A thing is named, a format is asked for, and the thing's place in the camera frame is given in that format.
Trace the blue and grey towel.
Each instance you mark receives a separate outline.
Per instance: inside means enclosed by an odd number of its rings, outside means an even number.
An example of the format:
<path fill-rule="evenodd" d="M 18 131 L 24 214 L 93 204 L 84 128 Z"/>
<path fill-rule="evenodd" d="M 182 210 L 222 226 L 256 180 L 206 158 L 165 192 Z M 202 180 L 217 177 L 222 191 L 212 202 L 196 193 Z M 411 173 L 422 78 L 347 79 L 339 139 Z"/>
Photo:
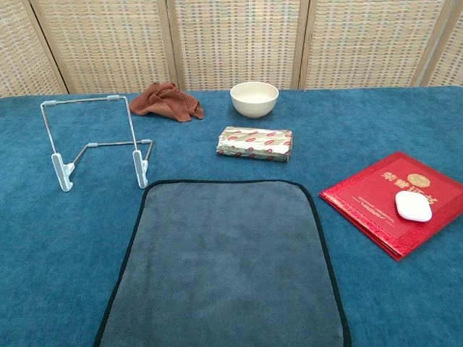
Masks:
<path fill-rule="evenodd" d="M 94 347 L 351 347 L 315 203 L 283 180 L 148 186 Z"/>

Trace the brown crumpled cloth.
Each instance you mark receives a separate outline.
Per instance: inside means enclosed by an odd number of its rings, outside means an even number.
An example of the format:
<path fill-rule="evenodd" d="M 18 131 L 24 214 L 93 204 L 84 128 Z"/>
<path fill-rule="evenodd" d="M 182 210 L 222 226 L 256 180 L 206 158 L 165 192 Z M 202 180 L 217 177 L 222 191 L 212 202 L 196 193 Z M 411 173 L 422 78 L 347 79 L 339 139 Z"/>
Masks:
<path fill-rule="evenodd" d="M 151 84 L 130 102 L 129 109 L 138 116 L 155 113 L 178 122 L 191 121 L 192 117 L 204 117 L 200 102 L 170 82 Z"/>

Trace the woven wooden folding screen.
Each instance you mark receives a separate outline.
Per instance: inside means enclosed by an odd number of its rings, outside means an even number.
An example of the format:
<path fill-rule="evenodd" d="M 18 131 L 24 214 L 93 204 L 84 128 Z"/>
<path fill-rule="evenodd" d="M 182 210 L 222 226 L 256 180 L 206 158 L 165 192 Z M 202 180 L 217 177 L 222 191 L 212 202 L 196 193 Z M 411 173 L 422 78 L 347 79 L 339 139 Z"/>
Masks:
<path fill-rule="evenodd" d="M 463 0 L 0 0 L 0 98 L 463 86 Z"/>

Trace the cream bowl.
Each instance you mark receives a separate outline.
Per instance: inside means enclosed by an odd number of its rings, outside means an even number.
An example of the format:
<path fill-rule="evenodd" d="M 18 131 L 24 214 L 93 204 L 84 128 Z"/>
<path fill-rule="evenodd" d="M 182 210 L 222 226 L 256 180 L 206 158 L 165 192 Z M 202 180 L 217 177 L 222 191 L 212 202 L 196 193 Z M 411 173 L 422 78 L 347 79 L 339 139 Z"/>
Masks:
<path fill-rule="evenodd" d="M 242 82 L 230 90 L 234 108 L 243 116 L 258 119 L 270 113 L 279 97 L 279 90 L 265 82 Z"/>

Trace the gold red patterned packet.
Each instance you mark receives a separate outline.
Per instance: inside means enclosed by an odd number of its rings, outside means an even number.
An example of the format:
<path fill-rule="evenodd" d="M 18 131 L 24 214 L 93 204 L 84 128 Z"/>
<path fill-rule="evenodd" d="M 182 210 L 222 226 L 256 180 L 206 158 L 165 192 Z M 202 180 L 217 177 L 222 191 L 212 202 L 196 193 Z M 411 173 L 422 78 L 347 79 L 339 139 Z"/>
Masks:
<path fill-rule="evenodd" d="M 218 136 L 216 153 L 240 158 L 288 162 L 293 134 L 286 129 L 226 127 Z"/>

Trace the teal carpet table cover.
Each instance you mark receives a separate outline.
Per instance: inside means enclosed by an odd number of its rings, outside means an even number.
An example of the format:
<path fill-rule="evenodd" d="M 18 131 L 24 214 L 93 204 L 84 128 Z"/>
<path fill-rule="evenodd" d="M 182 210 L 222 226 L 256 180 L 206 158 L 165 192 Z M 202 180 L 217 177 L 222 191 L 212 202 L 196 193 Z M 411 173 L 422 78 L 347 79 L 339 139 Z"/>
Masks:
<path fill-rule="evenodd" d="M 463 183 L 463 87 L 283 90 L 247 119 L 229 92 L 195 92 L 205 115 L 135 117 L 155 142 L 149 181 L 286 179 L 312 196 L 402 151 Z M 0 98 L 0 346 L 93 343 L 137 219 L 142 191 L 129 146 L 89 148 L 63 192 L 42 95 Z M 122 102 L 50 107 L 56 150 L 132 135 Z M 218 155 L 226 127 L 286 129 L 288 162 Z M 315 200 L 353 347 L 463 347 L 463 215 L 402 261 Z"/>

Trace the red certificate folder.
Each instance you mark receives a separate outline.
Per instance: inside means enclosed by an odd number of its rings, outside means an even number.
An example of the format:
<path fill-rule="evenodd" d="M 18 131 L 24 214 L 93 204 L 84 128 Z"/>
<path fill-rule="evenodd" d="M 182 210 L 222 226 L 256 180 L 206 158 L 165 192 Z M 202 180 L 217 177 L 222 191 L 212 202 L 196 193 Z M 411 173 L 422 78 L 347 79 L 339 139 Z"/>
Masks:
<path fill-rule="evenodd" d="M 406 220 L 396 209 L 397 193 L 422 194 L 432 218 Z M 326 202 L 395 260 L 420 247 L 463 213 L 463 184 L 395 152 L 320 193 Z"/>

